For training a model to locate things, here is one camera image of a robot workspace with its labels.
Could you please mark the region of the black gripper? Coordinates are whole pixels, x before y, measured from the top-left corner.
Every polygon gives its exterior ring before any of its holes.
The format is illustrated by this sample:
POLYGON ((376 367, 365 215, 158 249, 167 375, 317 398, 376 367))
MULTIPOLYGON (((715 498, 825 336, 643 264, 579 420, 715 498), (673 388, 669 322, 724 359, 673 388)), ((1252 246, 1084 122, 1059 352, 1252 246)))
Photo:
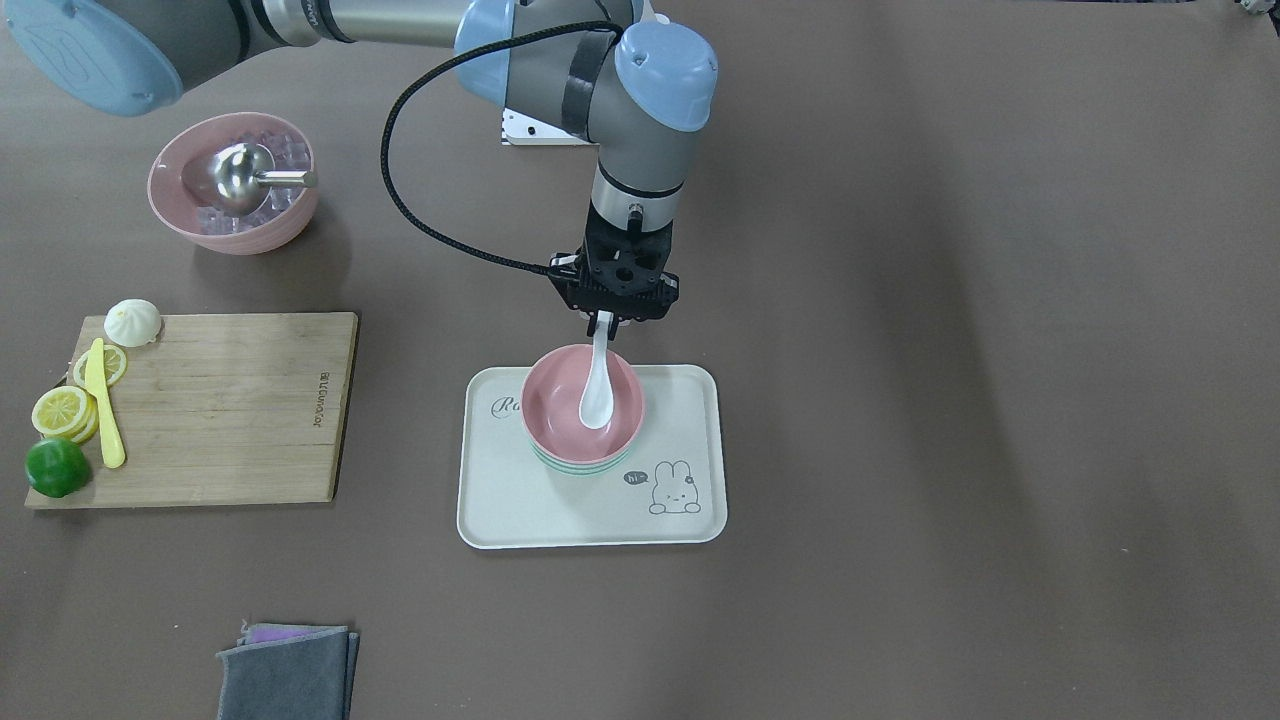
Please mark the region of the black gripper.
POLYGON ((666 270, 673 225, 636 231, 611 224, 596 209, 588 210, 582 245, 573 254, 557 254, 548 264, 552 284, 567 307, 588 322, 586 337, 599 325, 599 310, 612 313, 607 341, 616 340, 621 322, 658 320, 678 301, 678 277, 666 270))

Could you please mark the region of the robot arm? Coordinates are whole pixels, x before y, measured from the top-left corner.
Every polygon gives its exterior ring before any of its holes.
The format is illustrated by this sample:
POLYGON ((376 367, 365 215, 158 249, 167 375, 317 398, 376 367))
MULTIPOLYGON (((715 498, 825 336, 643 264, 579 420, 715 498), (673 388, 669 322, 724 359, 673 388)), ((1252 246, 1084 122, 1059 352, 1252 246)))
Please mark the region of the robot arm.
POLYGON ((399 113, 456 70, 471 94, 598 150, 582 246, 547 265, 588 333, 663 318, 678 300, 666 270, 673 219, 716 94, 718 60, 686 26, 641 1, 6 1, 3 19, 59 88, 116 117, 140 117, 276 47, 323 40, 448 47, 448 61, 396 100, 380 142, 390 174, 399 113))

